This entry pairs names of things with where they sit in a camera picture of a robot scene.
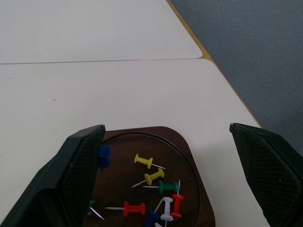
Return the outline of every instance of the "green push pin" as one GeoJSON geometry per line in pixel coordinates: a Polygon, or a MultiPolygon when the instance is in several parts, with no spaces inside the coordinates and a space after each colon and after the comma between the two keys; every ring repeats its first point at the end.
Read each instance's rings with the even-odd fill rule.
{"type": "Polygon", "coordinates": [[[143,188],[158,188],[159,194],[162,194],[164,191],[178,192],[179,186],[178,186],[177,182],[169,184],[169,183],[163,183],[162,181],[159,181],[158,186],[143,186],[143,188]]]}
{"type": "Polygon", "coordinates": [[[93,206],[95,205],[95,201],[91,200],[89,202],[89,209],[91,209],[99,218],[101,218],[102,220],[105,220],[98,212],[95,211],[95,209],[93,209],[93,206]]]}

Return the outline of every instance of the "blue push pin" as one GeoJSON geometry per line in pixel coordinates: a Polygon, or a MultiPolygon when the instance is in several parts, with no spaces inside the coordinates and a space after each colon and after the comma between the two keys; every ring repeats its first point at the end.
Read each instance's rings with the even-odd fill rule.
{"type": "Polygon", "coordinates": [[[163,199],[159,202],[157,208],[155,209],[155,211],[149,210],[148,211],[148,220],[145,223],[144,227],[152,227],[152,225],[157,221],[160,220],[160,217],[158,214],[156,214],[157,210],[159,209],[161,203],[163,202],[163,199]]]}
{"type": "Polygon", "coordinates": [[[111,153],[111,149],[109,146],[101,146],[98,149],[98,155],[100,157],[99,159],[99,168],[101,169],[105,169],[107,167],[109,167],[111,161],[109,160],[108,156],[111,153]]]}

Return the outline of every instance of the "gray carpet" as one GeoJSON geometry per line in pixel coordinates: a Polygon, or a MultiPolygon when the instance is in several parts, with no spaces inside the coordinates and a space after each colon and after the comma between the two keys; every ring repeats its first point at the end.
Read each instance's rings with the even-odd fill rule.
{"type": "Polygon", "coordinates": [[[261,126],[303,155],[303,1],[171,2],[261,126]]]}

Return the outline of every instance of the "red push pin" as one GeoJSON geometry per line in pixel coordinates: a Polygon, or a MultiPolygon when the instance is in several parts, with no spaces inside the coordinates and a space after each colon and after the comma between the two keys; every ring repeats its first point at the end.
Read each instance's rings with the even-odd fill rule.
{"type": "Polygon", "coordinates": [[[185,197],[183,195],[179,195],[180,180],[179,180],[178,185],[179,185],[179,188],[178,188],[177,194],[172,195],[172,198],[174,199],[175,204],[174,204],[174,212],[170,213],[170,215],[173,216],[174,218],[181,218],[182,217],[182,215],[180,214],[180,204],[185,199],[185,197]]]}
{"type": "Polygon", "coordinates": [[[124,201],[124,207],[105,207],[107,210],[123,210],[123,216],[127,217],[129,213],[141,213],[145,214],[145,203],[141,203],[140,205],[134,206],[129,205],[128,201],[124,201]]]}

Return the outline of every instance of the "white tabletop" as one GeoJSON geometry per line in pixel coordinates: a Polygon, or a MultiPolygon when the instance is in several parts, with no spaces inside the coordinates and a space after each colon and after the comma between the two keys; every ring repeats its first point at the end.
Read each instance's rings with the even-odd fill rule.
{"type": "Polygon", "coordinates": [[[231,122],[257,123],[208,60],[0,65],[0,221],[74,132],[167,126],[188,142],[218,227],[268,227],[231,122]]]}
{"type": "Polygon", "coordinates": [[[199,58],[165,0],[2,0],[0,63],[199,58]]]}

